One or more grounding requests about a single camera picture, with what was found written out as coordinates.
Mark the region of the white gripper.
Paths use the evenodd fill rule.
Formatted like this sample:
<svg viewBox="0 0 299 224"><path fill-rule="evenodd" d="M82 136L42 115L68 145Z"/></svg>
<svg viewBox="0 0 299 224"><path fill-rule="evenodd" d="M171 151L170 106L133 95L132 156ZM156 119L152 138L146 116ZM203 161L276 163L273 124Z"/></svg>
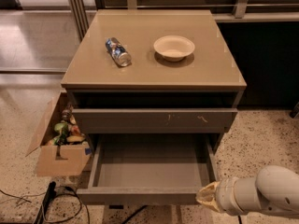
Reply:
<svg viewBox="0 0 299 224"><path fill-rule="evenodd" d="M214 181L201 188L196 194L196 199L197 202L212 211L224 212L230 216L244 216L248 211L243 210L238 201L241 200L241 194L245 193L247 184L246 178L237 177L223 179L220 183Z"/></svg>

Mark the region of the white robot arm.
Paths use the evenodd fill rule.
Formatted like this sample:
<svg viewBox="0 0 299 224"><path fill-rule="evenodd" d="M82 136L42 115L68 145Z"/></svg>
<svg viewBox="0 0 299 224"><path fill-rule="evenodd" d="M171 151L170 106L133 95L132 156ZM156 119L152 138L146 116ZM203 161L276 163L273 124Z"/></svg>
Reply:
<svg viewBox="0 0 299 224"><path fill-rule="evenodd" d="M254 177L228 177L201 188L196 201L230 216L257 212L274 217L299 218L299 174L267 165Z"/></svg>

